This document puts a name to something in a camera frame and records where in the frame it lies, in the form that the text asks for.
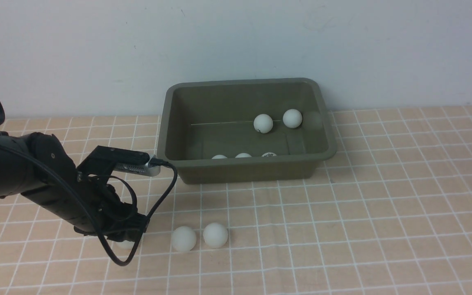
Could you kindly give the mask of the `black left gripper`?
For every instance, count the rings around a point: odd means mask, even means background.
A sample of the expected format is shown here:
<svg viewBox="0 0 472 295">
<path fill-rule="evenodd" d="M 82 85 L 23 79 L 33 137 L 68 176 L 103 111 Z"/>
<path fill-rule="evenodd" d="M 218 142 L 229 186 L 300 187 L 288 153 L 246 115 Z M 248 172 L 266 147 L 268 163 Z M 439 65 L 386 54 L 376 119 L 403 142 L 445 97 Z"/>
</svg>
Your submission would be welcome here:
<svg viewBox="0 0 472 295">
<path fill-rule="evenodd" d="M 75 182 L 77 195 L 90 208 L 106 239 L 135 242 L 147 230 L 146 216 L 120 200 L 116 188 L 104 182 Z"/>
</svg>

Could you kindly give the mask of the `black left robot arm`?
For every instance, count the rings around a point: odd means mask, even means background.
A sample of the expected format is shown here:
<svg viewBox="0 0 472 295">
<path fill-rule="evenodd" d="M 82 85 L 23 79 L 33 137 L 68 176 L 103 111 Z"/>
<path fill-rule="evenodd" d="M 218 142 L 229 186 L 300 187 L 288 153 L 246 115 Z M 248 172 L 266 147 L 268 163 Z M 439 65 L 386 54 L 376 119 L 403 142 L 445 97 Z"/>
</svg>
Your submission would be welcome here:
<svg viewBox="0 0 472 295">
<path fill-rule="evenodd" d="M 0 125 L 5 112 L 0 103 Z M 20 194 L 74 227 L 76 233 L 135 241 L 146 217 L 123 203 L 107 181 L 113 171 L 142 172 L 150 155 L 97 146 L 78 166 L 54 135 L 10 136 L 0 131 L 0 199 Z"/>
</svg>

